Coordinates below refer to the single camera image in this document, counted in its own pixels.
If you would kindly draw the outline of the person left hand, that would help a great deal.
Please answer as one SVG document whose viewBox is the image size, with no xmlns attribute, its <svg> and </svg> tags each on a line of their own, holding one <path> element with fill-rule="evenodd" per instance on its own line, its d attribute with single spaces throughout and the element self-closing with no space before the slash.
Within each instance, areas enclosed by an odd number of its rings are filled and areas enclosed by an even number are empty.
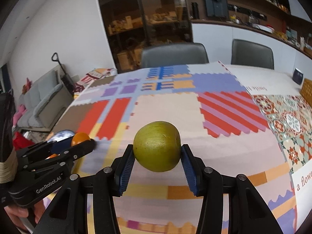
<svg viewBox="0 0 312 234">
<path fill-rule="evenodd" d="M 12 220 L 12 222 L 22 231 L 25 233 L 28 233 L 28 230 L 26 226 L 21 222 L 21 218 L 27 218 L 28 217 L 28 210 L 25 208 L 20 208 L 16 204 L 11 204 L 9 206 L 6 206 L 5 208 L 6 213 Z M 33 211 L 35 215 L 35 222 L 38 223 L 40 218 L 42 217 L 45 206 L 43 200 L 39 201 L 33 206 Z"/>
</svg>

